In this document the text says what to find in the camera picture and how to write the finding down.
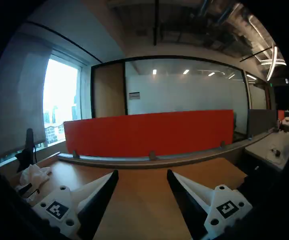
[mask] roller shade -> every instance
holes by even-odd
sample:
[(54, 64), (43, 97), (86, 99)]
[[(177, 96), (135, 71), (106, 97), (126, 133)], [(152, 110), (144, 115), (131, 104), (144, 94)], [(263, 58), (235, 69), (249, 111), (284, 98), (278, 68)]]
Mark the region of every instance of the roller shade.
[(51, 48), (16, 34), (0, 59), (0, 158), (24, 149), (26, 130), (45, 141), (43, 85)]

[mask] desk surface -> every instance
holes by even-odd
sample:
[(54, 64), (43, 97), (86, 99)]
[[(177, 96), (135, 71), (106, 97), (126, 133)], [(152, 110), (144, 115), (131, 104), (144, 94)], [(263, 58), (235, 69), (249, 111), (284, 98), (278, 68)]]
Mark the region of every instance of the desk surface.
[[(35, 202), (65, 185), (81, 187), (113, 169), (94, 168), (56, 161), (49, 181)], [(235, 189), (246, 176), (224, 158), (171, 168), (209, 188), (226, 184)], [(167, 168), (119, 170), (119, 181), (94, 239), (190, 239), (190, 233), (167, 181)]]
[[(274, 154), (270, 151), (272, 148), (276, 148), (281, 152), (281, 158), (277, 161)], [(276, 170), (281, 171), (289, 158), (289, 132), (271, 133), (260, 141), (246, 147), (245, 151)]]

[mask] black office chair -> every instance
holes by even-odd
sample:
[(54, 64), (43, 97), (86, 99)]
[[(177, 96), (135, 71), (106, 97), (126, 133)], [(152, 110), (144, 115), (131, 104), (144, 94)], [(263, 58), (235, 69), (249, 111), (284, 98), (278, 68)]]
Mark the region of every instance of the black office chair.
[(35, 148), (34, 141), (33, 141), (33, 130), (32, 128), (27, 129), (26, 133), (26, 145), (25, 149), (15, 155), (15, 157), (19, 160), (20, 166), (17, 172), (20, 172), (26, 169), (30, 164), (34, 164), (33, 161), (33, 148)]

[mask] glass partition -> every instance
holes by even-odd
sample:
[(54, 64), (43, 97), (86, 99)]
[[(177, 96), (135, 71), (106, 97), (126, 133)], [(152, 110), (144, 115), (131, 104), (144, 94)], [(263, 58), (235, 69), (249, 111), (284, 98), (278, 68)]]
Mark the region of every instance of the glass partition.
[(241, 70), (187, 59), (126, 62), (128, 114), (234, 111), (234, 141), (247, 134), (248, 98)]
[(249, 83), (249, 91), (252, 109), (271, 109), (269, 89), (266, 81), (246, 73)]

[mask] orange privacy panel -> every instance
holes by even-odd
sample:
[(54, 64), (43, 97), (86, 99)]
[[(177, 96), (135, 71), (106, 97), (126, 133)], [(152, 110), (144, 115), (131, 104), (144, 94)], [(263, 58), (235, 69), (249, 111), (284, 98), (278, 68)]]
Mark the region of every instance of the orange privacy panel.
[(285, 111), (284, 110), (278, 110), (278, 119), (282, 121), (285, 118)]
[(64, 123), (69, 153), (101, 157), (180, 154), (231, 144), (233, 111), (166, 112)]

